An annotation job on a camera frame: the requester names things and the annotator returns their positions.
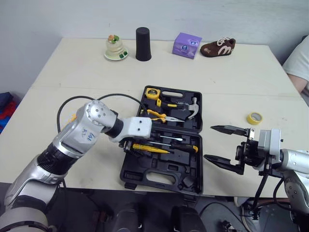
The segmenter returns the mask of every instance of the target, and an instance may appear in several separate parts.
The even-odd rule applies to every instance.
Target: white wall
[[[187,32],[268,44],[282,63],[309,34],[309,1],[0,0],[0,92],[23,97],[61,37],[134,39],[140,26],[152,40]]]

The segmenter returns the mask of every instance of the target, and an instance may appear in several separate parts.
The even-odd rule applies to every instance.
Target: succulent
[[[117,41],[119,41],[119,36],[118,35],[110,35],[108,37],[108,41],[112,44],[116,43]]]

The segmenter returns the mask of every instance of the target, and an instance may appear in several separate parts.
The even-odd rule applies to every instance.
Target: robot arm
[[[78,109],[69,123],[40,155],[37,155],[9,187],[0,217],[0,232],[47,231],[43,214],[57,185],[70,167],[105,133],[112,142],[127,137],[149,138],[152,121],[148,117],[119,119],[101,101],[93,100]]]
[[[234,126],[213,126],[219,132],[237,134],[247,137],[237,147],[235,159],[238,164],[232,165],[231,160],[218,156],[204,155],[213,164],[243,174],[245,164],[259,171],[259,175],[270,175],[284,178],[285,192],[289,197],[293,210],[304,215],[309,214],[309,153],[280,149],[281,131],[279,129],[261,130],[259,141],[254,140],[254,129]]]

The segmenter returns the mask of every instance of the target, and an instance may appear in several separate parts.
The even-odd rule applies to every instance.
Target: white shirt
[[[283,65],[286,73],[298,76],[308,81],[301,95],[309,105],[309,36],[291,53]]]

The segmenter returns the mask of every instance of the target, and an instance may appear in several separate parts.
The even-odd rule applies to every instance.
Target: tape measure
[[[247,116],[247,121],[248,121],[251,125],[257,125],[257,124],[259,124],[262,120],[263,120],[262,115],[260,115],[260,114],[257,113],[257,112],[250,113],[250,114]]]
[[[156,88],[147,88],[145,95],[148,99],[157,100],[160,96],[160,90]]]

